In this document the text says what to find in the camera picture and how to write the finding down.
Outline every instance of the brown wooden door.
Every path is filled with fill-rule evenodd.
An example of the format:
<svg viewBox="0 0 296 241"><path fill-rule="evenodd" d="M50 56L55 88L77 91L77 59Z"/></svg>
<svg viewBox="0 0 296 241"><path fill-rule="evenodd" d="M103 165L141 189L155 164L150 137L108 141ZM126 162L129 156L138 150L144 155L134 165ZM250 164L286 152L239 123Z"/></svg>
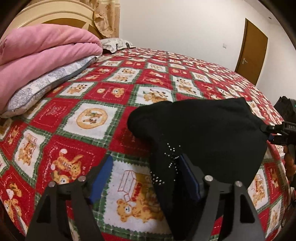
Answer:
<svg viewBox="0 0 296 241"><path fill-rule="evenodd" d="M244 39L236 72L256 85L265 58L268 38L246 19Z"/></svg>

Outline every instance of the door handle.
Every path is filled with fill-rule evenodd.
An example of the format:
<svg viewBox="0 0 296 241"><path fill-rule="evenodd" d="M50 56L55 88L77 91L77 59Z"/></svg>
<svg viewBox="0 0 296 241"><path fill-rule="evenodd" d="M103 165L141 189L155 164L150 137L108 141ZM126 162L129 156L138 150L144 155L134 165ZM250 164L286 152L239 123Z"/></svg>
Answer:
<svg viewBox="0 0 296 241"><path fill-rule="evenodd" d="M245 58L243 58L243 60L242 60L242 64L244 64L244 63L248 63L248 61L246 61Z"/></svg>

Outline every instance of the silver screw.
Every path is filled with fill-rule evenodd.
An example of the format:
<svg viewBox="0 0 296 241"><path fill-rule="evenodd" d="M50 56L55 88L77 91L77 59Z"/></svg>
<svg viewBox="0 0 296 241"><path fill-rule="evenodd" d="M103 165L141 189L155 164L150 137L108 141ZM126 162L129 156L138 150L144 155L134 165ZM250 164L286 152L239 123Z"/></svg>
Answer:
<svg viewBox="0 0 296 241"><path fill-rule="evenodd" d="M53 188L53 187L55 186L55 182L54 182L54 181L49 182L48 186L49 186L50 188Z"/></svg>
<svg viewBox="0 0 296 241"><path fill-rule="evenodd" d="M79 182L85 182L86 181L86 176L80 176L78 177Z"/></svg>
<svg viewBox="0 0 296 241"><path fill-rule="evenodd" d="M210 176L210 175L206 175L205 180L208 181L208 182L211 182L211 181L214 180L214 178L212 176Z"/></svg>
<svg viewBox="0 0 296 241"><path fill-rule="evenodd" d="M235 185L238 186L238 187L242 187L242 182L241 181L236 181Z"/></svg>

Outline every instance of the red checkered bedspread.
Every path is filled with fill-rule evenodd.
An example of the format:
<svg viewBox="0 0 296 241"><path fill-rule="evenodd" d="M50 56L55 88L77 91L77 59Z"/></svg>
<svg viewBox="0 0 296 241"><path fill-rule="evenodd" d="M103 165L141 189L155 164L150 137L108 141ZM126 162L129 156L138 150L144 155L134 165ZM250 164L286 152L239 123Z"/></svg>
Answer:
<svg viewBox="0 0 296 241"><path fill-rule="evenodd" d="M25 234L49 181L71 182L109 153L113 171L93 210L105 239L172 239L153 192L148 148L127 129L127 118L138 106L163 100L233 97L244 97L266 123L281 123L281 116L254 85L216 64L141 48L103 55L28 112L0 126L1 201ZM266 240L278 233L289 203L282 157L282 148L270 145L248 188ZM134 215L142 199L148 209ZM68 213L78 240L71 206ZM213 240L221 220L216 221Z"/></svg>

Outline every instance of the headboard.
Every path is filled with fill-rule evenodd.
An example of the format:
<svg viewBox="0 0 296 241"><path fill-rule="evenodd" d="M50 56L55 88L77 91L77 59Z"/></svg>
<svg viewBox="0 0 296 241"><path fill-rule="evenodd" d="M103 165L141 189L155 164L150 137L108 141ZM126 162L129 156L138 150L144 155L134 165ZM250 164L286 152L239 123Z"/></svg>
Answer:
<svg viewBox="0 0 296 241"><path fill-rule="evenodd" d="M1 39L14 28L31 26L38 23L69 25L87 29L98 38L99 33L93 22L94 10L75 0L45 0L24 8L11 22Z"/></svg>

